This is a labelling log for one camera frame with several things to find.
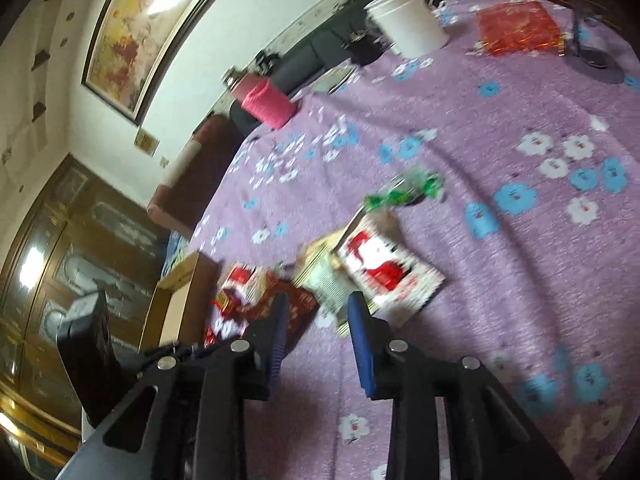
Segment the picture frame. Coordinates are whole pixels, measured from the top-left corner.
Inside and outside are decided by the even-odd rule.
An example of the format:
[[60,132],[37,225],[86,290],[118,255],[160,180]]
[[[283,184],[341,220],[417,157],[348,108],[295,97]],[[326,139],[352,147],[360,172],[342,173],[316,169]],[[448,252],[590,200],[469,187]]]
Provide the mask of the picture frame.
[[163,75],[211,0],[106,0],[82,85],[140,126]]

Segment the metal screw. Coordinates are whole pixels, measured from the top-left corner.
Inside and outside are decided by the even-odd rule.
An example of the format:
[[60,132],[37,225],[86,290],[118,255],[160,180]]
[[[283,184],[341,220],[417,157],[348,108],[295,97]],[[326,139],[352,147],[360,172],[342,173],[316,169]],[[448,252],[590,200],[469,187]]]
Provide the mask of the metal screw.
[[170,355],[158,359],[158,368],[161,370],[171,370],[171,368],[177,364],[178,361],[175,360],[175,357],[171,357]]
[[245,339],[236,339],[231,343],[231,351],[241,354],[251,348],[250,343]]
[[462,365],[466,370],[478,370],[480,361],[476,357],[468,355],[462,358]]
[[406,341],[402,341],[402,339],[393,339],[393,341],[389,343],[389,350],[392,352],[402,353],[408,349],[409,345]]

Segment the wall switch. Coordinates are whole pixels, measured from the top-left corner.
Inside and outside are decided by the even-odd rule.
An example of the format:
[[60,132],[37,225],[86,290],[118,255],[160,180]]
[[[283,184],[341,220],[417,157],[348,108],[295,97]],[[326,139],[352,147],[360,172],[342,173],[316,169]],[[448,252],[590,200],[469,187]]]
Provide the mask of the wall switch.
[[148,131],[140,128],[138,130],[138,134],[136,135],[136,140],[134,141],[134,146],[137,146],[140,150],[145,152],[149,156],[154,156],[156,149],[158,148],[158,144],[160,142],[152,136]]

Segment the glass panel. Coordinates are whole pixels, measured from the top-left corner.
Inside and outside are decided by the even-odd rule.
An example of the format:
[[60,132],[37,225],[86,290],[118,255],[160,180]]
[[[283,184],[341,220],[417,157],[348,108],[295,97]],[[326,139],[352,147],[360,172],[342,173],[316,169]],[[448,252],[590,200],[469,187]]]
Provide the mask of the glass panel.
[[9,338],[4,330],[0,330],[0,373],[12,383],[15,383],[20,374],[21,356],[22,345]]
[[22,451],[20,450],[20,441],[15,438],[12,434],[7,435],[7,440],[9,442],[9,446],[13,450],[13,452],[20,457],[20,462],[22,462]]
[[71,168],[56,187],[52,197],[53,200],[61,205],[60,209],[62,210],[70,208],[88,180],[89,177],[84,173],[76,170],[76,168]]
[[0,311],[2,316],[19,330],[24,329],[24,322],[31,309],[31,303],[27,304],[27,300],[30,298],[30,292],[40,281],[47,250],[55,243],[60,232],[58,222],[55,217],[50,217],[44,212],[37,213],[9,281]]
[[156,256],[158,237],[121,211],[106,202],[98,202],[91,211],[92,218],[117,238],[146,254]]
[[95,292],[101,286],[107,295],[109,311],[127,320],[144,322],[151,303],[151,292],[82,254],[73,245],[66,251],[56,280],[79,296]]
[[28,467],[31,474],[40,480],[55,480],[60,473],[60,469],[52,463],[47,462],[40,455],[34,453],[31,449],[24,449],[27,455]]
[[38,335],[49,344],[56,345],[56,335],[60,328],[60,323],[65,319],[66,308],[59,306],[53,300],[47,300],[40,317]]

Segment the white container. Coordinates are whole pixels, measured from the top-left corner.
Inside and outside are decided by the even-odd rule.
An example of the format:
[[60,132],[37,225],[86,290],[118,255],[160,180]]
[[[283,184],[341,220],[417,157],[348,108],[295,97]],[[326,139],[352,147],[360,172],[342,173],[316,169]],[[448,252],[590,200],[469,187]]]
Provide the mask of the white container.
[[365,10],[405,57],[424,56],[449,41],[424,0],[373,0]]

